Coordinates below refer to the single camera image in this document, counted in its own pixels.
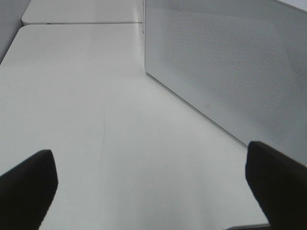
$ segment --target white wall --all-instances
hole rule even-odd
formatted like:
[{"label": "white wall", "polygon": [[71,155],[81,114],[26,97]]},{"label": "white wall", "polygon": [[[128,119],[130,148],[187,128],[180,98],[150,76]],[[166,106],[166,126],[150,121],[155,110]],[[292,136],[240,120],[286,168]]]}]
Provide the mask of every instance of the white wall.
[{"label": "white wall", "polygon": [[21,17],[30,0],[0,0],[0,63],[19,28]]}]

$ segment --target perforated metal panel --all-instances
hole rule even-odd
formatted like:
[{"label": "perforated metal panel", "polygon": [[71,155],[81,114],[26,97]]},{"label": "perforated metal panel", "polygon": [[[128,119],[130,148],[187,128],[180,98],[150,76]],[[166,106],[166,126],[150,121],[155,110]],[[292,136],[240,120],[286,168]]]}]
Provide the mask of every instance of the perforated metal panel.
[{"label": "perforated metal panel", "polygon": [[147,0],[146,70],[245,143],[307,162],[307,13],[273,0]]}]

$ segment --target gray wall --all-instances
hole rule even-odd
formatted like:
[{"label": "gray wall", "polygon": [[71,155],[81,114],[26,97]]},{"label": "gray wall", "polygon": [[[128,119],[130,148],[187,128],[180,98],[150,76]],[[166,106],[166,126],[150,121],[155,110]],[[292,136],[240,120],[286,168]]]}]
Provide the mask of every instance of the gray wall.
[{"label": "gray wall", "polygon": [[21,17],[31,0],[0,0],[0,63],[18,30]]}]

